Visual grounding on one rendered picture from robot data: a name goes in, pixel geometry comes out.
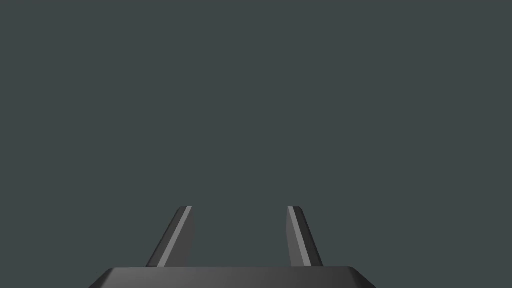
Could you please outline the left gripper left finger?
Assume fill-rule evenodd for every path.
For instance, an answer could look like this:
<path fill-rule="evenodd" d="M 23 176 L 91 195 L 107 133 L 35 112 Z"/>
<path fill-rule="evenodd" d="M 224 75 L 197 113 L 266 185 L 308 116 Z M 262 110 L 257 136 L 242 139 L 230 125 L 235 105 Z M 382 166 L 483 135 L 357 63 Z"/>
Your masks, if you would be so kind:
<path fill-rule="evenodd" d="M 181 206 L 174 214 L 146 267 L 187 267 L 194 234 L 193 208 Z"/>

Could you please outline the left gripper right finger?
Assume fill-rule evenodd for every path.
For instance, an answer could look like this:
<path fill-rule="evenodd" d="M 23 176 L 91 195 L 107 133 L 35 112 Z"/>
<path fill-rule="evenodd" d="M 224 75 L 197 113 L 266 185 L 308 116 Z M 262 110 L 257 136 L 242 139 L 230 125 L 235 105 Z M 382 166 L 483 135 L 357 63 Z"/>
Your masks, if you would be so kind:
<path fill-rule="evenodd" d="M 289 261 L 292 267 L 322 267 L 324 265 L 301 207 L 287 207 L 285 230 Z"/>

